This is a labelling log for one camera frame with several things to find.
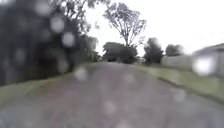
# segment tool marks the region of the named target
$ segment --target asphalt road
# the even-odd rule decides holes
[[[126,65],[92,69],[80,68],[55,88],[5,106],[0,128],[224,127],[221,104]]]

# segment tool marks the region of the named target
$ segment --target tree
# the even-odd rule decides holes
[[[104,60],[131,64],[136,61],[137,50],[134,46],[125,46],[120,43],[108,42],[104,46]]]
[[[94,8],[95,5],[103,3],[108,5],[110,0],[53,0],[52,4],[61,10],[65,16],[77,23],[82,34],[90,29],[90,24],[86,21],[85,6]]]
[[[138,11],[129,9],[124,3],[112,4],[104,14],[110,25],[124,38],[125,46],[134,45],[134,39],[146,27],[146,20],[140,20],[139,16]]]
[[[96,38],[80,34],[76,21],[56,6],[46,4],[52,8],[46,11],[39,2],[45,8],[45,0],[15,0],[0,10],[0,85],[67,73],[96,55]]]
[[[166,47],[166,56],[179,56],[182,55],[182,46],[169,44]]]
[[[145,61],[146,64],[160,63],[163,51],[156,38],[149,38],[145,47]]]

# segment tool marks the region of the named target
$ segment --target overcast sky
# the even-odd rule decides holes
[[[111,0],[124,2],[131,9],[141,13],[147,20],[147,28],[142,35],[157,37],[164,49],[168,44],[181,44],[185,52],[191,53],[208,45],[224,42],[224,1],[223,0]],[[106,8],[97,6],[87,12],[87,20],[92,24],[90,35],[99,40],[97,51],[102,54],[102,46],[107,41],[124,42],[118,32],[102,17]],[[100,29],[94,28],[98,21]]]

